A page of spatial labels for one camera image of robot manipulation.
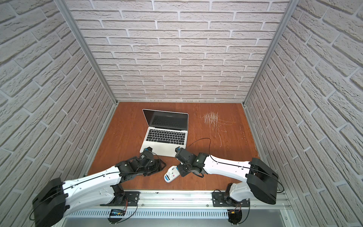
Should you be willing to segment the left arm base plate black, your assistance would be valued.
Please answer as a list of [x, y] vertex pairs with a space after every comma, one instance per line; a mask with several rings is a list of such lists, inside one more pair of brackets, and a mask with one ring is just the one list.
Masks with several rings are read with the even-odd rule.
[[125, 191], [121, 195], [115, 196], [112, 200], [112, 206], [130, 206], [130, 207], [137, 207], [138, 201], [140, 198], [139, 191]]

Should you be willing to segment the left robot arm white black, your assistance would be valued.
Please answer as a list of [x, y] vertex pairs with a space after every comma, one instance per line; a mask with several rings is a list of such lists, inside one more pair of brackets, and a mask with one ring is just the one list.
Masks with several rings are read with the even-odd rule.
[[58, 177], [49, 181], [33, 199], [29, 218], [37, 227], [51, 227], [65, 216], [90, 207], [136, 204], [136, 200], [127, 197], [121, 184], [137, 176], [156, 174], [165, 167], [166, 163], [152, 148], [146, 148], [139, 157], [93, 175], [67, 181]]

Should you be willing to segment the silver laptop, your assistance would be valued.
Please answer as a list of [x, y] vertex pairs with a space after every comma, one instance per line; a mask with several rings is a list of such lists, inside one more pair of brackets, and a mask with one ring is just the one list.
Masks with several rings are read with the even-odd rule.
[[140, 152], [151, 147], [158, 156], [174, 157], [177, 147], [186, 148], [189, 114], [143, 109], [148, 129]]

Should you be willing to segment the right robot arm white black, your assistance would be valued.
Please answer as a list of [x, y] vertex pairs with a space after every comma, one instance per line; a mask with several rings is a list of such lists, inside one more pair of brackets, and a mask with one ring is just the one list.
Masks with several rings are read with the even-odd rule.
[[196, 156], [181, 147], [177, 147], [175, 152], [175, 158], [180, 161], [177, 166], [179, 176], [193, 173], [199, 177], [220, 175], [233, 178], [240, 183], [228, 184], [226, 199], [241, 202], [255, 198], [266, 204], [276, 204], [279, 176], [262, 160], [253, 158], [251, 161], [238, 162], [206, 153]]

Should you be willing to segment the white wireless mouse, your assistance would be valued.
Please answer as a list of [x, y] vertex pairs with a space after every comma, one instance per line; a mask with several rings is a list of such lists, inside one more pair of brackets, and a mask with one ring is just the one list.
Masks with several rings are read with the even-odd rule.
[[170, 183], [172, 182], [173, 180], [175, 180], [177, 177], [180, 176], [180, 172], [178, 170], [178, 167], [177, 166], [171, 166], [167, 172], [165, 173], [164, 175], [164, 180], [167, 182], [167, 183]]

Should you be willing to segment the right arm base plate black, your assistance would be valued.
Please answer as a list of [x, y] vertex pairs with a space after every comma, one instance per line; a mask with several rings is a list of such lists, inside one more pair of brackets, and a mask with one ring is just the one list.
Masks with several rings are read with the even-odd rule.
[[241, 202], [235, 201], [230, 197], [225, 196], [225, 192], [213, 191], [212, 192], [213, 207], [237, 207], [247, 208], [250, 205], [249, 200], [242, 200]]

